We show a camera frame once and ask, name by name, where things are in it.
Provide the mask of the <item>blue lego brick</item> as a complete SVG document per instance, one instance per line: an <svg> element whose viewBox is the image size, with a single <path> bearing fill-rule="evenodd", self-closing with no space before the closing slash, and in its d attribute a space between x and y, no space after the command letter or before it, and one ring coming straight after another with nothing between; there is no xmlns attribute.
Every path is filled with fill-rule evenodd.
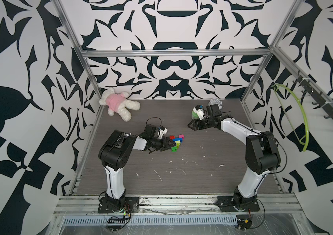
<svg viewBox="0 0 333 235"><path fill-rule="evenodd" d="M178 141L182 142L183 140L184 140L184 138L175 138L175 139L173 139L174 142L178 142Z"/></svg>

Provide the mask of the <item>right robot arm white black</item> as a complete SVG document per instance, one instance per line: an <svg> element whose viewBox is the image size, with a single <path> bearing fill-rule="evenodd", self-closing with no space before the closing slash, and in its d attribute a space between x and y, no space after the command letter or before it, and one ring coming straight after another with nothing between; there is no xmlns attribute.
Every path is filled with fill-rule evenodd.
<svg viewBox="0 0 333 235"><path fill-rule="evenodd" d="M204 108L197 105L192 110L188 127L194 131L216 128L245 144L246 173L236 187L233 204L237 207L255 202L258 189L267 175L278 168L281 157L278 142L271 132L260 132L230 115L224 115L217 104Z"/></svg>

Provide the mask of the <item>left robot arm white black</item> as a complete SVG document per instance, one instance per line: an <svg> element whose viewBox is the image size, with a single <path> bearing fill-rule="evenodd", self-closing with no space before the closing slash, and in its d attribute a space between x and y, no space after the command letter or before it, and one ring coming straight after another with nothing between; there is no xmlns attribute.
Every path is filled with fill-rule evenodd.
<svg viewBox="0 0 333 235"><path fill-rule="evenodd" d="M155 151L176 150L177 144L165 134L163 126L147 124L139 135L132 135L119 130L113 131L99 151L98 157L102 162L107 176L107 190L105 198L120 207L124 204L125 187L123 183L123 169L133 150Z"/></svg>

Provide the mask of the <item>lime lego brick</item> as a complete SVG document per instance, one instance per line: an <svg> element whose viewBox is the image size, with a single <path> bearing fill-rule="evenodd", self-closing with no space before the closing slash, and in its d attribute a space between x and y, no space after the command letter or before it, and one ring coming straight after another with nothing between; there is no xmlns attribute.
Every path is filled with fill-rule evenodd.
<svg viewBox="0 0 333 235"><path fill-rule="evenodd" d="M175 141L175 144L176 144L177 148L179 148L179 146L181 145L181 141Z"/></svg>

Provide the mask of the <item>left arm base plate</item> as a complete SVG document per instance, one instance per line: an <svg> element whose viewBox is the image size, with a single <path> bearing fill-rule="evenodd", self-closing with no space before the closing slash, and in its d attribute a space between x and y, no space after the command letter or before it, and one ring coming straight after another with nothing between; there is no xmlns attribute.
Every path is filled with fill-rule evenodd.
<svg viewBox="0 0 333 235"><path fill-rule="evenodd" d="M105 196L100 199L97 212L103 213L116 213L116 212L137 212L140 205L139 197L127 197L123 196L120 199L113 199L109 196Z"/></svg>

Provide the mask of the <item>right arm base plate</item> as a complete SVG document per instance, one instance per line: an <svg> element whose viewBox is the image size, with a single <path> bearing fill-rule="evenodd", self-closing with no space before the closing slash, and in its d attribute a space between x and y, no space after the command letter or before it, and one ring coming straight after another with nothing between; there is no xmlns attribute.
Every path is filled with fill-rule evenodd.
<svg viewBox="0 0 333 235"><path fill-rule="evenodd" d="M240 194L234 194L233 196L218 196L215 204L222 212L260 211L256 196L251 198L244 198Z"/></svg>

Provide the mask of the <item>green lego brick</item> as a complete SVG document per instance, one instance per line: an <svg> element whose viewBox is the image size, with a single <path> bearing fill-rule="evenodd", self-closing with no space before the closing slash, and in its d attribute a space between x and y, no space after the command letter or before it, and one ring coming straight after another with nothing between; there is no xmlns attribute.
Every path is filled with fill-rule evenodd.
<svg viewBox="0 0 333 235"><path fill-rule="evenodd" d="M172 152L176 152L177 150L178 150L178 148L176 146L174 146L174 147L171 148Z"/></svg>

